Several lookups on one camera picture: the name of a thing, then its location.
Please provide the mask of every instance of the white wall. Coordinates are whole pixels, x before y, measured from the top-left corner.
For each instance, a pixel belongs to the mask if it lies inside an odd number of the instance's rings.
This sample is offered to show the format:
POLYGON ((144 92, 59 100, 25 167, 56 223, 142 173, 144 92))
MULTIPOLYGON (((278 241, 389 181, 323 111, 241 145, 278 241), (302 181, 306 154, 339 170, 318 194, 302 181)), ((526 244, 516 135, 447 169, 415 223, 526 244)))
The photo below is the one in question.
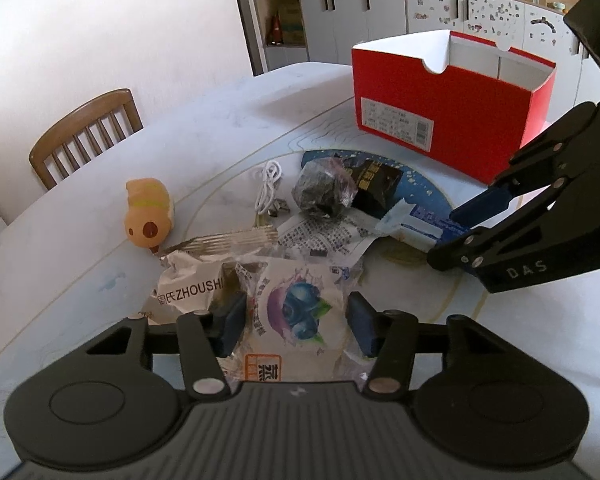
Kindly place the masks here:
POLYGON ((29 151, 83 102, 131 88, 146 125, 244 76, 236 0, 0 0, 0 213, 45 192, 29 151))

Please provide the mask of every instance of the white marble table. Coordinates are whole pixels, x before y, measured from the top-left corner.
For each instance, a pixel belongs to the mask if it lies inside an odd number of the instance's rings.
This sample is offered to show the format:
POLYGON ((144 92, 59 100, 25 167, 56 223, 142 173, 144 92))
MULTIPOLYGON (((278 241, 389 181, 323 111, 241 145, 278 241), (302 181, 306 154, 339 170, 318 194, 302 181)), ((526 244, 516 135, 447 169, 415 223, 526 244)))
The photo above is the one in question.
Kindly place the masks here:
MULTIPOLYGON (((288 196, 304 150, 361 150, 424 174, 459 205, 479 184, 357 129, 350 67, 305 63, 245 80, 150 124, 61 182, 0 236, 0 476, 17 463, 2 423, 9 393, 25 378, 139 310, 158 261, 126 238, 125 182, 154 176, 176 201, 168 243, 253 222, 257 167, 282 163, 288 196)), ((370 301, 442 322, 477 319, 573 381, 590 423, 576 462, 600 480, 600 270, 557 283, 487 294, 459 271, 391 264, 376 244, 361 285, 370 301)), ((160 373, 177 375, 173 361, 160 373)), ((432 363, 416 361, 414 382, 432 363)))

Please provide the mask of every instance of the ribbed black surface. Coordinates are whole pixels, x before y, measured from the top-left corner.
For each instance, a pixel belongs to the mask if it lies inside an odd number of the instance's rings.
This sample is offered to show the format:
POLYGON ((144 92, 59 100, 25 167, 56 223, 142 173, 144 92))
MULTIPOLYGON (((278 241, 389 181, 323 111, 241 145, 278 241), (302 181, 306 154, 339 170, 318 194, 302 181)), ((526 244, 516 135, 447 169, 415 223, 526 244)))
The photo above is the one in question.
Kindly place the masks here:
POLYGON ((10 480, 585 480, 570 463, 535 472, 481 470, 424 440, 402 407, 352 383, 245 383, 192 410, 166 446, 106 472, 27 463, 10 480))

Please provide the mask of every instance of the white cable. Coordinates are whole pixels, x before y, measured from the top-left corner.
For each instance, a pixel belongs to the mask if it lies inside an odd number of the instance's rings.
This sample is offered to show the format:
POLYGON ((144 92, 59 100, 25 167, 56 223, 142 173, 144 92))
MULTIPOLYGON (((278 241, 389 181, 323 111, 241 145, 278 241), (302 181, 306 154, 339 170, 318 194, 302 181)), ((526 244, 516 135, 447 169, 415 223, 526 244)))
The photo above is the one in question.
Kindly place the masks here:
POLYGON ((262 168, 262 184, 256 199, 256 214, 264 215, 276 199, 276 182, 282 176, 282 168, 276 160, 270 160, 262 168))

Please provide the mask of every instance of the green leaf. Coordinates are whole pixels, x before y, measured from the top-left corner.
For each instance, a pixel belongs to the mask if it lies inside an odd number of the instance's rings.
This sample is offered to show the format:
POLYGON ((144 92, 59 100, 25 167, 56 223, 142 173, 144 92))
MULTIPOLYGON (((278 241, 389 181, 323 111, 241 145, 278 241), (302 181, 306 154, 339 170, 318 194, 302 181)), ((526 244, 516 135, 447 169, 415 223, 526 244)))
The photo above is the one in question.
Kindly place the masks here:
POLYGON ((320 300, 316 306, 311 309, 311 315, 314 316, 315 319, 320 319, 330 310, 331 305, 324 300, 320 300))

